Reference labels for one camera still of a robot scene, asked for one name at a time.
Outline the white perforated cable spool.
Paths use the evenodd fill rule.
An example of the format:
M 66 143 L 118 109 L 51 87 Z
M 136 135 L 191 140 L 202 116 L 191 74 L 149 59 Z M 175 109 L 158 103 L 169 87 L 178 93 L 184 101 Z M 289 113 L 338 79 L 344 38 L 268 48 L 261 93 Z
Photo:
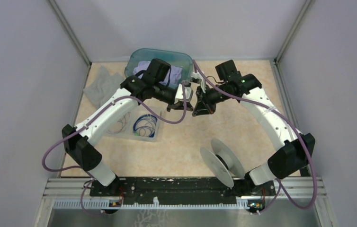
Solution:
M 243 178 L 246 174 L 244 167 L 235 153 L 221 140 L 212 138 L 211 147 L 212 150 L 200 148 L 202 160 L 221 183 L 232 188 L 232 175 Z

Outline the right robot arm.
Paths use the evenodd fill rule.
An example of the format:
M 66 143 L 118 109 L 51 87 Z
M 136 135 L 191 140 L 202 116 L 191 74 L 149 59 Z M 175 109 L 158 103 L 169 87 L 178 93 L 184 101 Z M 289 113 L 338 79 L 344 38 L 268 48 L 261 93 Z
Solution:
M 211 144 L 217 154 L 202 148 L 201 154 L 210 170 L 226 186 L 233 187 L 231 174 L 243 177 L 245 191 L 258 194 L 263 184 L 282 180 L 306 166 L 313 166 L 312 153 L 315 138 L 310 133 L 301 133 L 270 101 L 261 82 L 253 74 L 241 75 L 234 61 L 216 66 L 220 83 L 215 85 L 194 63 L 196 74 L 203 79 L 197 88 L 197 104 L 193 115 L 213 114 L 216 105 L 235 99 L 246 108 L 262 126 L 276 152 L 263 164 L 245 172 L 236 155 L 221 141 L 213 139 Z

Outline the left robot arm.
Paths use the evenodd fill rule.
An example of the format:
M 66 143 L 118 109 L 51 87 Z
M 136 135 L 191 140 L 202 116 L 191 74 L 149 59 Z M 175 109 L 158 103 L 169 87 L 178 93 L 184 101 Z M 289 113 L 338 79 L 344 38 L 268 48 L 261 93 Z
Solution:
M 187 80 L 176 88 L 170 87 L 171 65 L 161 59 L 152 59 L 146 70 L 127 77 L 120 88 L 88 119 L 76 126 L 67 124 L 62 129 L 66 153 L 78 166 L 101 184 L 109 196 L 118 193 L 118 176 L 102 160 L 95 148 L 106 131 L 126 113 L 147 99 L 157 99 L 173 109 L 178 105 L 184 112 L 190 107 L 193 90 Z

